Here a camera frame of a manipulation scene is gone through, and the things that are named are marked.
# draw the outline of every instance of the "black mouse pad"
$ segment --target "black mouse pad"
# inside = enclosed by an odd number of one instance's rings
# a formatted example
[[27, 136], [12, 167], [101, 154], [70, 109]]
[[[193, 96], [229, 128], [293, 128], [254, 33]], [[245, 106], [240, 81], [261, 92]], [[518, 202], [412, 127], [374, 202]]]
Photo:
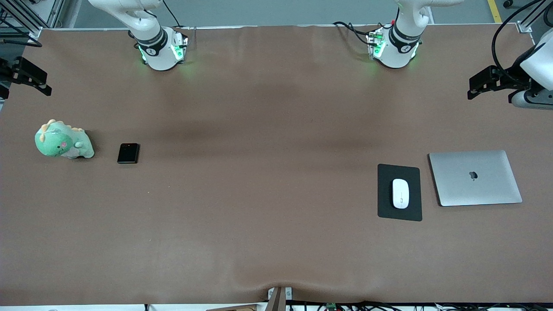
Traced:
[[[409, 205], [405, 209], [397, 209], [392, 203], [392, 181], [396, 178], [405, 180], [409, 185]], [[420, 170], [418, 168], [378, 165], [378, 216], [413, 221], [422, 220]]]

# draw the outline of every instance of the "plush toy face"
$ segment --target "plush toy face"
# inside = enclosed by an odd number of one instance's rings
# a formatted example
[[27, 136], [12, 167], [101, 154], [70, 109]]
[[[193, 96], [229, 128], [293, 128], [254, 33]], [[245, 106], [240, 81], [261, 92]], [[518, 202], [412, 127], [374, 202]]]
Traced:
[[73, 140], [59, 129], [44, 133], [44, 142], [40, 141], [40, 135], [35, 137], [38, 150], [48, 157], [59, 157], [69, 151], [73, 146]]

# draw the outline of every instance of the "laptop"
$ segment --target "laptop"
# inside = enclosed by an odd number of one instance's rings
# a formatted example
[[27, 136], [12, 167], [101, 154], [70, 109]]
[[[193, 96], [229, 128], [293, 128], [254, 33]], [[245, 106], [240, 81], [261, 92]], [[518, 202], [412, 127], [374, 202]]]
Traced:
[[430, 153], [441, 206], [520, 203], [503, 150]]

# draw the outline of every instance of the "green dinosaur plush toy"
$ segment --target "green dinosaur plush toy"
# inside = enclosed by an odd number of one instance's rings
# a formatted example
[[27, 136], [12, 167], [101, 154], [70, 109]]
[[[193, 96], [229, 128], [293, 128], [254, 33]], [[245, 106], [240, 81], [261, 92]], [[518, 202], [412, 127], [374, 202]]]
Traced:
[[72, 128], [54, 119], [40, 127], [35, 134], [35, 144], [48, 157], [75, 159], [94, 156], [92, 143], [82, 128]]

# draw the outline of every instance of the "white mouse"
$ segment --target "white mouse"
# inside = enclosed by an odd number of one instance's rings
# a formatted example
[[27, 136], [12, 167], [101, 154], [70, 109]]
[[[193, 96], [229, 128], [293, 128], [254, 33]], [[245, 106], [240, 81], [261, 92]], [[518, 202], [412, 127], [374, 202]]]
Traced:
[[392, 202], [397, 209], [405, 209], [409, 205], [409, 185], [403, 179], [392, 182]]

